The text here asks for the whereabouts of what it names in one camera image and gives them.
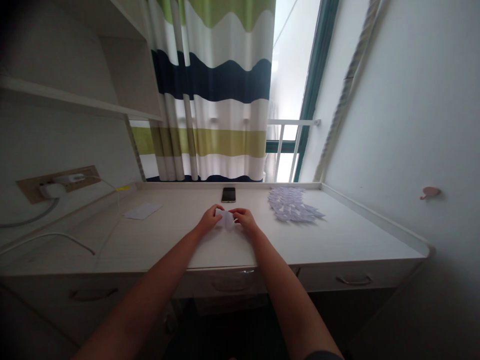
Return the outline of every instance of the person's right hand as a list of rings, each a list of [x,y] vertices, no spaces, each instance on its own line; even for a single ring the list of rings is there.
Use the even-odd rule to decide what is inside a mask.
[[[229,210],[229,212],[233,214],[235,222],[240,223],[250,238],[253,238],[255,233],[260,230],[250,210],[237,207],[233,210]]]

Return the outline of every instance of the striped curtain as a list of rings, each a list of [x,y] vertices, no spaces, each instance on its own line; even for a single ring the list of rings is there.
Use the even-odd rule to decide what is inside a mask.
[[[275,0],[148,0],[161,181],[261,181]]]

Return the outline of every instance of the electrical socket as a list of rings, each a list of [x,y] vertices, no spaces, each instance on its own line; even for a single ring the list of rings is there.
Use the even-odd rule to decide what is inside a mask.
[[[99,172],[94,165],[80,167],[68,171],[56,172],[48,175],[31,177],[25,180],[18,180],[16,183],[31,204],[41,203],[48,200],[40,192],[40,186],[53,184],[53,178],[62,175],[84,174],[85,176],[99,176]],[[99,183],[101,180],[94,177],[87,177],[85,180],[62,184],[67,193]]]

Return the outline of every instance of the pink wall hook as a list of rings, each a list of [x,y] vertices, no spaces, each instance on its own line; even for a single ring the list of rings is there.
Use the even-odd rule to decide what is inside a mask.
[[[441,193],[441,190],[438,187],[434,186],[424,187],[422,191],[425,195],[420,196],[420,200],[424,200],[428,197],[434,197]]]

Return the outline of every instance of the white desk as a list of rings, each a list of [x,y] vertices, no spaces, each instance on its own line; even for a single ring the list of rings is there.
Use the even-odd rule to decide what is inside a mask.
[[[305,191],[303,200],[319,208],[326,214],[324,218],[312,223],[281,222],[268,203],[269,191],[238,188],[237,202],[224,207],[226,210],[250,209],[273,246],[292,267],[398,259],[422,261],[426,257],[318,189]],[[96,256],[58,237],[4,268],[2,274],[145,272],[198,223],[208,207],[220,203],[221,195],[221,186],[201,190],[140,189],[122,199],[122,213],[145,202],[163,204],[163,207],[145,220],[121,216],[102,250],[102,239],[117,221],[114,204],[68,231],[92,247]],[[237,225],[231,232],[215,228],[209,233],[198,245],[188,268],[255,266],[250,241]]]
[[[318,184],[300,184],[308,189],[304,203],[319,208],[323,219],[284,223],[267,201],[269,184],[138,183],[132,186],[138,190],[121,200],[121,212],[144,202],[163,204],[160,210],[145,220],[118,220],[112,194],[44,231],[66,231],[93,248],[95,256],[57,237],[4,261],[1,281],[82,344],[142,274],[220,202],[224,186],[235,186],[237,198],[225,209],[249,208],[310,292],[398,287],[431,254],[418,235],[326,185],[319,190]],[[200,242],[174,298],[266,292],[250,240],[238,225],[232,232],[216,228]]]

